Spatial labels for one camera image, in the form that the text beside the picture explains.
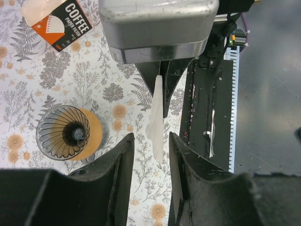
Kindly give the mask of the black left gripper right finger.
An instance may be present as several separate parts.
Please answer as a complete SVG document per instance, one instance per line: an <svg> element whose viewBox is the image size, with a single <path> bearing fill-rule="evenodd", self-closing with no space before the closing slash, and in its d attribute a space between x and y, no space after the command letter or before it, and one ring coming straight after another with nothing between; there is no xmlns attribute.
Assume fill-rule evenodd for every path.
<svg viewBox="0 0 301 226"><path fill-rule="evenodd" d="M233 174L169 135L170 226L298 226L301 177Z"/></svg>

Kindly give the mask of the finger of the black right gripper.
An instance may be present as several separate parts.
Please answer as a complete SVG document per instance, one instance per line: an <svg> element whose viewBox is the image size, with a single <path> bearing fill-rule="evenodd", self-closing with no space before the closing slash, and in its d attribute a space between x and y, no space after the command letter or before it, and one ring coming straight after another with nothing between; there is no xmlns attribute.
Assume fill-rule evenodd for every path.
<svg viewBox="0 0 301 226"><path fill-rule="evenodd" d="M161 62L146 62L135 64L151 94L161 94Z"/></svg>
<svg viewBox="0 0 301 226"><path fill-rule="evenodd" d="M163 117L168 116L173 92L190 63L195 58L174 59L160 62L160 75L163 78Z"/></svg>

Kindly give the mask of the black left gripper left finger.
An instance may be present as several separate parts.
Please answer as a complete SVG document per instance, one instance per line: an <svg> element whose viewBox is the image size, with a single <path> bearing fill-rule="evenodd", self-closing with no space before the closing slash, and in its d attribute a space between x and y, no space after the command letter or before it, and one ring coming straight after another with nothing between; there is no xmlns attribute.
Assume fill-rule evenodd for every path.
<svg viewBox="0 0 301 226"><path fill-rule="evenodd" d="M1 170L1 225L126 225L134 144L129 133L113 149L69 175L53 169Z"/></svg>

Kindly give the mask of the white paper coffee filter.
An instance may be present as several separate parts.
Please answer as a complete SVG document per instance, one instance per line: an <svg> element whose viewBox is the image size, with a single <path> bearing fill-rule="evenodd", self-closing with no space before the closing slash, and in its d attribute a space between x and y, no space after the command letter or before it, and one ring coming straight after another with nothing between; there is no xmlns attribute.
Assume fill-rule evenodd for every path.
<svg viewBox="0 0 301 226"><path fill-rule="evenodd" d="M146 126L145 133L152 143L153 157L159 163L162 163L164 159L163 122L163 77L157 75L151 103L150 121Z"/></svg>

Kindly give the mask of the clear ribbed glass dripper cone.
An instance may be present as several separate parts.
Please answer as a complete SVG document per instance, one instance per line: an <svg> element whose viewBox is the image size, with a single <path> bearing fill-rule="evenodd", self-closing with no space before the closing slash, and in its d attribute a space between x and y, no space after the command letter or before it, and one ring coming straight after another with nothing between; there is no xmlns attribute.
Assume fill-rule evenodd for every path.
<svg viewBox="0 0 301 226"><path fill-rule="evenodd" d="M90 124L78 108L60 105L48 110L36 129L40 151L52 160L65 161L79 155L87 146Z"/></svg>

